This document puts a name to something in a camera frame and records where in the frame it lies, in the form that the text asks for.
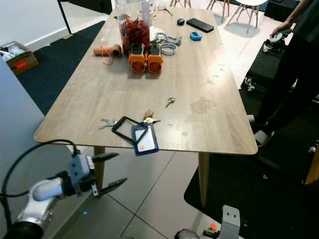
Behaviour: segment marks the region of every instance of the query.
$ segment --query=white sheet of paper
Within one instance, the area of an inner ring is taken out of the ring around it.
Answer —
[[[143,132],[144,132],[143,129],[136,130],[135,131],[136,139],[138,139],[142,135]],[[152,130],[149,127],[148,132],[143,136],[141,141],[138,143],[138,151],[139,152],[143,152],[143,151],[148,151],[148,150],[151,150],[151,149],[155,149],[155,144],[154,144],[154,141],[153,141]]]

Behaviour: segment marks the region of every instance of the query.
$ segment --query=orange string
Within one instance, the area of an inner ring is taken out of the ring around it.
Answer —
[[[111,56],[110,52],[109,52],[109,51],[107,51],[107,50],[106,50],[106,48],[105,48],[104,46],[101,46],[101,48],[102,48],[101,58],[102,58],[102,62],[103,62],[103,64],[105,64],[105,65],[107,65],[107,66],[112,65],[112,63],[113,63],[113,57]],[[110,62],[110,63],[106,63],[106,62],[104,61],[104,58],[103,58],[103,52],[104,52],[104,51],[106,51],[106,52],[108,53],[109,57],[111,58],[111,62]]]

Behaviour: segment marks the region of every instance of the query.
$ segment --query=red label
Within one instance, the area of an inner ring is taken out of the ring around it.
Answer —
[[[15,66],[16,66],[16,68],[17,68],[18,70],[21,70],[21,69],[27,67],[28,64],[26,63],[25,60],[22,60],[22,61],[17,62],[17,63],[15,64]]]

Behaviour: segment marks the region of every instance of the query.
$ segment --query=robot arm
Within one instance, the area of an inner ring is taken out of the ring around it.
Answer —
[[[53,208],[58,200],[74,194],[81,196],[89,190],[92,190],[95,197],[99,197],[118,188],[127,178],[99,190],[94,174],[94,162],[105,161],[117,155],[108,153],[91,158],[77,154],[68,164],[68,172],[63,171],[56,178],[36,183],[28,193],[25,209],[8,229],[4,239],[40,239],[52,220]]]

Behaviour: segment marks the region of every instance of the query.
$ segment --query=cardboard tube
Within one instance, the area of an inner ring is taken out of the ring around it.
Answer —
[[[103,55],[108,56],[107,51],[110,53],[111,56],[113,57],[120,57],[122,56],[122,48],[120,45],[115,44],[114,46],[105,46],[104,49],[102,47],[95,47],[93,48],[93,53],[97,56],[102,55],[102,51],[103,51]]]

